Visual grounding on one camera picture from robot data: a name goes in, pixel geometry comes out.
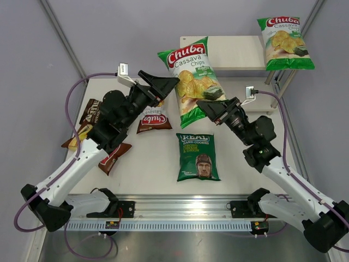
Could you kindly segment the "green Chuba cassava chips bag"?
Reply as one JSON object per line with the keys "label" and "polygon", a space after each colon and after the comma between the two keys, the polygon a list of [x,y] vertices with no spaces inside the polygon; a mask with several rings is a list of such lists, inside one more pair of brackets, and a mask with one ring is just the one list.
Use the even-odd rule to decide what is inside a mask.
{"label": "green Chuba cassava chips bag", "polygon": [[257,20],[264,42],[266,70],[313,70],[300,31],[300,19],[294,16],[273,16]]}

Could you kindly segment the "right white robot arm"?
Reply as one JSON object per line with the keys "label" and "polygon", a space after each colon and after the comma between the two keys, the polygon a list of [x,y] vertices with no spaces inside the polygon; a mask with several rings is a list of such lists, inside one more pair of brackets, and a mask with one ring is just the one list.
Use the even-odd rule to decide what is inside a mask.
{"label": "right white robot arm", "polygon": [[248,197],[249,213],[253,216],[265,213],[283,220],[301,231],[321,253],[335,248],[348,233],[348,203],[334,201],[289,167],[285,153],[280,153],[271,143],[276,137],[272,119],[260,116],[249,122],[237,98],[201,100],[197,105],[212,122],[227,125],[247,146],[243,151],[246,162],[278,184],[293,200],[282,203],[260,188]]}

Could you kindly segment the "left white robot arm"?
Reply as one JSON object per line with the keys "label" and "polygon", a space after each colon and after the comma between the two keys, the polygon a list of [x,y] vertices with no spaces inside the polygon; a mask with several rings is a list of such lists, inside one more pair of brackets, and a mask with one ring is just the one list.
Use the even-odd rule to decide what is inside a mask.
{"label": "left white robot arm", "polygon": [[128,135],[129,127],[146,107],[155,107],[180,82],[175,77],[158,77],[143,70],[138,72],[145,85],[134,81],[126,73],[116,73],[120,84],[130,89],[126,96],[119,90],[106,93],[99,105],[100,116],[77,143],[76,153],[47,179],[36,186],[27,184],[21,189],[28,207],[42,226],[54,232],[74,217],[120,218],[122,207],[110,190],[101,188],[90,194],[70,196],[70,191],[103,159],[113,153]]}

